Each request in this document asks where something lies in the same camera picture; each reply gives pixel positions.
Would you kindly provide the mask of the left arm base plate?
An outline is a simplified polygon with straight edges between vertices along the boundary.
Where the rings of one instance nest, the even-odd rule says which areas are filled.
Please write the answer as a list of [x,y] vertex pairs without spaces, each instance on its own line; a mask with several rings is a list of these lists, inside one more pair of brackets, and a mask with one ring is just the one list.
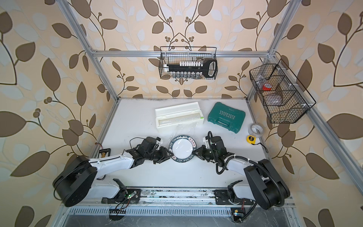
[[131,189],[127,188],[119,179],[114,178],[112,180],[112,185],[117,186],[117,193],[111,197],[106,198],[103,197],[101,199],[102,204],[119,204],[124,203],[128,201],[133,201],[135,203],[138,203],[141,198],[141,189]]

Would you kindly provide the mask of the white plate green rim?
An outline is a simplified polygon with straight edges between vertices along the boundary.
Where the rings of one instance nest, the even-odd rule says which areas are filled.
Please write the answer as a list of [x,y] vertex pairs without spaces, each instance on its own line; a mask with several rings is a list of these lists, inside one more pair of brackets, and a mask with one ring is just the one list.
[[186,163],[195,156],[193,153],[197,149],[195,140],[189,135],[179,135],[174,137],[168,146],[172,159],[178,163]]

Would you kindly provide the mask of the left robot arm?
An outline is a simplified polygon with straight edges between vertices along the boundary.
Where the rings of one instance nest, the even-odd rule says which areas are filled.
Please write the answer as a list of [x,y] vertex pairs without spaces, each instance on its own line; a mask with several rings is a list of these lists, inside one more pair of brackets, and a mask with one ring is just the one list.
[[119,179],[113,179],[112,183],[101,183],[101,180],[110,173],[135,168],[145,161],[161,164],[169,160],[173,153],[161,144],[159,137],[146,137],[141,144],[119,155],[97,159],[79,156],[53,181],[54,197],[65,207],[75,206],[85,198],[129,201],[136,192],[129,193]]

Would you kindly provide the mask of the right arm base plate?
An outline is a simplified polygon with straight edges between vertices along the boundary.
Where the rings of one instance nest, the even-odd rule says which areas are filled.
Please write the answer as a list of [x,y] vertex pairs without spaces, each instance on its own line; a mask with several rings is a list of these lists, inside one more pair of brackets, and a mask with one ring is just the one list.
[[215,202],[217,205],[253,205],[254,201],[250,199],[239,199],[232,195],[229,190],[218,189],[214,191]]

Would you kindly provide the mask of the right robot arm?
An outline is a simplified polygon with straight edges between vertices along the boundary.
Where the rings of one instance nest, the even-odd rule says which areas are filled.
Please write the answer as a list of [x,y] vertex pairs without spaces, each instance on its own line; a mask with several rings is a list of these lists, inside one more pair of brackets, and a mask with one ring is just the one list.
[[240,204],[247,199],[265,210],[285,205],[285,200],[290,197],[289,188],[268,159],[253,161],[228,152],[219,136],[209,134],[205,142],[205,145],[193,151],[193,155],[214,163],[217,175],[233,171],[247,180],[238,180],[228,185],[226,196],[229,203]]

